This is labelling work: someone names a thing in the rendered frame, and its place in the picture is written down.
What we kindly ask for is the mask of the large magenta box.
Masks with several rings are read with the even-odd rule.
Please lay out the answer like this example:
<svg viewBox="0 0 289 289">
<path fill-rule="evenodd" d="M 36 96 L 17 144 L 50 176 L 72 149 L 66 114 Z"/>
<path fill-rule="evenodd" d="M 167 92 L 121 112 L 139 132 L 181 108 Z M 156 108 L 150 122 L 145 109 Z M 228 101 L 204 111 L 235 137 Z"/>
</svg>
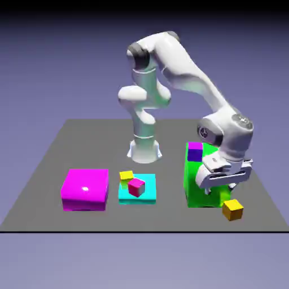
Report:
<svg viewBox="0 0 289 289">
<path fill-rule="evenodd" d="M 63 210 L 105 211 L 109 186 L 108 169 L 70 169 L 60 190 Z"/>
</svg>

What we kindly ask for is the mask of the small purple cube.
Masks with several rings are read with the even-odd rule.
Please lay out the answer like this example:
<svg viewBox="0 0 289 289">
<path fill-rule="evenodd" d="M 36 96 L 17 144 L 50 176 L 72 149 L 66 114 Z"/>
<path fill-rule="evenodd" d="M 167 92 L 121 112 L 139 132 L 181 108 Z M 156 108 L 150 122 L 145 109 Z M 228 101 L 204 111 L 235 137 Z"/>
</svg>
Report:
<svg viewBox="0 0 289 289">
<path fill-rule="evenodd" d="M 189 142 L 187 146 L 187 161 L 202 162 L 203 144 L 201 142 Z"/>
</svg>

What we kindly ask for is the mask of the large green box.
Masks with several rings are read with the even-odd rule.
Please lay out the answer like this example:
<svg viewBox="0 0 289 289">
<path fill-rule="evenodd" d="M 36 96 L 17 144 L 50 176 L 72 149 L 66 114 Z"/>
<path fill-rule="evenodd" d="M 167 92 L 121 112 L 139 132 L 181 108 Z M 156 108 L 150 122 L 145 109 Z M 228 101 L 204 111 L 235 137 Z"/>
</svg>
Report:
<svg viewBox="0 0 289 289">
<path fill-rule="evenodd" d="M 185 164 L 184 164 L 184 176 L 183 176 L 183 188 L 187 200 L 187 206 L 189 208 L 201 208 L 201 207 L 216 207 L 221 208 L 224 201 L 230 200 L 231 191 L 228 185 L 212 187 L 212 193 L 206 195 L 204 189 L 199 188 L 195 182 L 195 177 L 202 162 L 187 161 L 187 146 L 185 151 Z M 203 157 L 210 155 L 218 150 L 217 147 L 211 144 L 203 144 Z"/>
</svg>

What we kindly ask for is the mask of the large cyan box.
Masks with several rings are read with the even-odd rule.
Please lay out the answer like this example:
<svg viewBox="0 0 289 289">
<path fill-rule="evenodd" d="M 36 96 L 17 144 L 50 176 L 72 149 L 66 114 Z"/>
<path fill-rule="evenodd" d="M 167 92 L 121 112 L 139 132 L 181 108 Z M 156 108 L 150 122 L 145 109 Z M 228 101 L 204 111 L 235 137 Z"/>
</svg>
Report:
<svg viewBox="0 0 289 289">
<path fill-rule="evenodd" d="M 155 204 L 156 203 L 156 176 L 155 174 L 135 174 L 134 178 L 145 181 L 145 191 L 140 197 L 128 192 L 128 181 L 121 181 L 119 186 L 119 204 Z"/>
</svg>

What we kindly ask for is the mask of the small pink cube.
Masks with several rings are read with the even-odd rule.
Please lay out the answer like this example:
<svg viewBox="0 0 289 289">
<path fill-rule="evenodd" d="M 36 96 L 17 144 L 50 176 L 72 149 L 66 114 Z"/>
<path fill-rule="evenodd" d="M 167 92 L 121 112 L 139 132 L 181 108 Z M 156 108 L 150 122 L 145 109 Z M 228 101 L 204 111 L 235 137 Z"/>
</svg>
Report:
<svg viewBox="0 0 289 289">
<path fill-rule="evenodd" d="M 145 181 L 133 178 L 128 182 L 128 192 L 130 195 L 140 197 L 145 191 Z"/>
</svg>

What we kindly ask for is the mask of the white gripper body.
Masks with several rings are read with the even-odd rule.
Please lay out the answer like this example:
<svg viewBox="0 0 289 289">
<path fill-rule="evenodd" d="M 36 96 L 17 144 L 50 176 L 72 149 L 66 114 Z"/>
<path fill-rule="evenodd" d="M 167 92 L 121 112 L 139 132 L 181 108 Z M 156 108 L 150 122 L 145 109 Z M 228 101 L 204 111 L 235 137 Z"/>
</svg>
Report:
<svg viewBox="0 0 289 289">
<path fill-rule="evenodd" d="M 230 185 L 232 183 L 238 184 L 249 179 L 252 164 L 252 159 L 245 160 L 239 171 L 234 174 L 229 174 L 228 172 L 210 172 L 209 169 L 202 164 L 197 171 L 195 182 L 201 189 Z"/>
</svg>

